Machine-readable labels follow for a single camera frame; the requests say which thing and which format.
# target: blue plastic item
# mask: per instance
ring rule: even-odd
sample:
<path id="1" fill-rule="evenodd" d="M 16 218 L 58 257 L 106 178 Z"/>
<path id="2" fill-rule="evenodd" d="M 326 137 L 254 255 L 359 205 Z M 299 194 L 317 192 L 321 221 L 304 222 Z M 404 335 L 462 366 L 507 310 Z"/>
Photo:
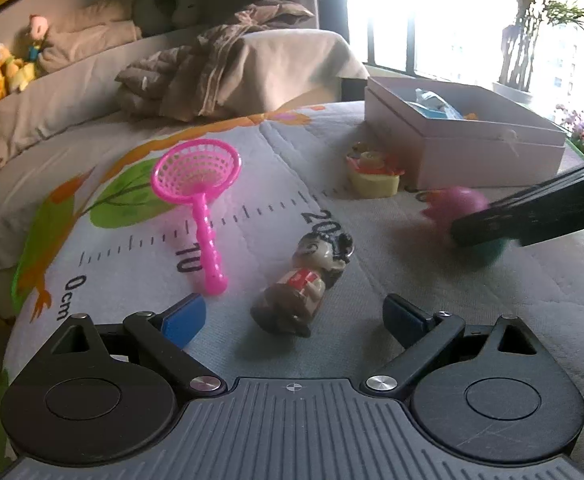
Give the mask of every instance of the blue plastic item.
<path id="1" fill-rule="evenodd" d="M 443 113 L 443 117 L 433 117 L 434 119 L 456 119 L 462 120 L 463 115 L 459 113 L 454 107 L 452 107 L 445 99 L 440 95 L 435 94 L 430 90 L 416 89 L 416 104 L 427 108 L 435 112 Z"/>
<path id="2" fill-rule="evenodd" d="M 33 45 L 28 47 L 28 61 L 34 63 L 38 57 L 38 48 L 35 48 Z"/>
<path id="3" fill-rule="evenodd" d="M 161 334 L 184 348 L 206 323 L 206 302 L 200 294 L 191 294 L 155 316 L 152 323 L 160 323 L 157 328 Z"/>
<path id="4" fill-rule="evenodd" d="M 418 103 L 413 103 L 411 101 L 406 101 L 406 103 L 409 104 L 416 111 L 418 111 L 419 114 L 421 114 L 422 116 L 425 116 L 429 119 L 447 119 L 448 118 L 448 116 L 446 115 L 445 112 L 440 112 L 440 111 L 434 110 L 432 108 L 427 108 L 423 105 L 420 105 Z"/>

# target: play mat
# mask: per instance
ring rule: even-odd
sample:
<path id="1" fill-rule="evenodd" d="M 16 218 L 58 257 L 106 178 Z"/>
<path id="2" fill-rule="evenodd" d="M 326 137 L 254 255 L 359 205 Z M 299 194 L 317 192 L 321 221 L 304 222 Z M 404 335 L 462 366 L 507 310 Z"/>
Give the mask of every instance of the play mat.
<path id="1" fill-rule="evenodd" d="M 358 383 L 400 352 L 381 323 L 382 300 L 396 292 L 423 310 L 449 310 L 472 324 L 520 316 L 584 395 L 584 231 L 511 245 L 488 268 L 466 266 L 440 244 L 414 194 L 356 199 L 344 155 L 357 141 L 377 142 L 362 112 L 362 103 L 333 104 L 195 126 L 64 183 L 41 206 L 16 274 L 20 312 L 4 380 L 70 314 L 120 322 L 202 290 L 192 213 L 157 199 L 149 175 L 171 146 L 208 135 L 234 146 L 243 169 L 211 205 L 229 287 L 206 298 L 206 325 L 187 351 L 229 384 L 239 376 Z M 351 234 L 354 255 L 327 291 L 311 338 L 267 334 L 249 309 L 290 270 L 299 238 L 312 229 Z M 584 466 L 584 429 L 572 457 Z"/>

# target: printed number 20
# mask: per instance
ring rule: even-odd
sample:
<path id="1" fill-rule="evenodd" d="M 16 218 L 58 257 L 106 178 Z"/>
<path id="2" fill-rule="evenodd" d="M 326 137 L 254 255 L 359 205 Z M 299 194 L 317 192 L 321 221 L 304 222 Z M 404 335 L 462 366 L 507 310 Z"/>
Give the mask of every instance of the printed number 20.
<path id="1" fill-rule="evenodd" d="M 311 224 L 314 220 L 320 220 L 320 222 L 312 225 L 312 232 L 314 233 L 336 233 L 342 232 L 341 224 L 335 220 L 330 220 L 332 218 L 332 213 L 327 209 L 321 209 L 321 214 L 316 213 L 301 213 L 306 223 Z"/>

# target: doll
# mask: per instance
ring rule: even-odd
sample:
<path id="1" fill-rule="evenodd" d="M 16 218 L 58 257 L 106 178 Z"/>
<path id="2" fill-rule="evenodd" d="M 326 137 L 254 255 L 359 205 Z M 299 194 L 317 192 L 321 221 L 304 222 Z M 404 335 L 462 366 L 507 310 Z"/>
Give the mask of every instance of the doll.
<path id="1" fill-rule="evenodd" d="M 32 44 L 28 48 L 28 61 L 34 62 L 37 60 L 41 45 L 43 45 L 43 40 L 48 33 L 48 28 L 50 26 L 44 16 L 30 15 L 30 39 L 32 40 Z"/>
<path id="2" fill-rule="evenodd" d="M 250 311 L 252 318 L 266 332 L 310 337 L 309 324 L 323 295 L 341 277 L 353 250 L 347 234 L 303 236 L 292 256 L 293 270 L 265 290 L 262 303 Z"/>

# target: window frame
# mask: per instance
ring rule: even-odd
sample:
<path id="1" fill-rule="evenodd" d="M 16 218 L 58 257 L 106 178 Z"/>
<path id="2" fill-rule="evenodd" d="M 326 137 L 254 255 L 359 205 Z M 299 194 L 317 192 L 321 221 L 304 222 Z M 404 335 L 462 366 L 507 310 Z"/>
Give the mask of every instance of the window frame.
<path id="1" fill-rule="evenodd" d="M 411 14 L 408 17 L 407 22 L 407 38 L 405 46 L 405 70 L 400 70 L 389 66 L 383 66 L 376 63 L 376 60 L 374 59 L 374 19 L 371 16 L 368 17 L 368 60 L 365 63 L 366 65 L 375 68 L 381 68 L 383 70 L 388 70 L 390 72 L 408 75 L 415 78 L 432 79 L 431 77 L 416 72 L 416 70 L 414 69 L 415 61 L 416 61 L 416 20 L 414 14 Z"/>

